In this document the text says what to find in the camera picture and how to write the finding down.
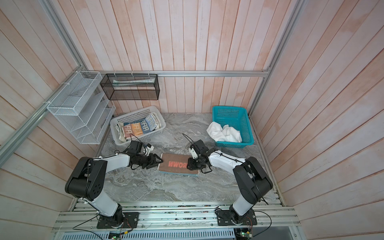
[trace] folded towels in basket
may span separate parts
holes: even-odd
[[[118,122],[116,130],[119,133],[119,140],[126,142],[132,135],[138,137],[142,134],[152,132],[161,127],[160,119],[156,113],[150,113],[146,118],[137,120],[133,123]]]
[[[221,125],[217,122],[212,122],[208,128],[207,133],[216,142],[242,142],[240,131],[229,125]]]

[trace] brown towel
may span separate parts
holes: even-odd
[[[182,174],[197,177],[199,175],[199,170],[191,171],[187,168],[188,158],[190,157],[192,156],[163,153],[161,154],[161,159],[163,159],[164,162],[159,164],[158,170],[166,173]]]

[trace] wire mesh rack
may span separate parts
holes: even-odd
[[[101,79],[99,72],[78,72],[48,106],[82,144],[100,143],[116,109],[103,92],[95,94]]]

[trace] black wire mesh basket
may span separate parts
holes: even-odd
[[[109,100],[158,100],[156,74],[107,73],[100,83]]]

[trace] white plastic basket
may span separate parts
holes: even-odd
[[[166,123],[164,121],[163,116],[161,116],[160,111],[155,107],[155,106],[149,106],[147,108],[139,109],[137,111],[127,113],[124,115],[121,115],[120,117],[116,117],[111,119],[111,132],[112,132],[112,137],[113,140],[115,141],[117,146],[123,146],[123,147],[128,147],[129,143],[131,140],[127,140],[126,142],[122,142],[119,140],[119,133],[116,130],[115,126],[118,122],[134,122],[139,119],[144,119],[146,118],[150,113],[156,113],[156,115],[160,119],[160,125],[161,127],[157,130],[154,130],[149,133],[142,134],[140,136],[137,136],[142,142],[149,140],[150,138],[159,135],[163,132],[163,129],[166,127]]]

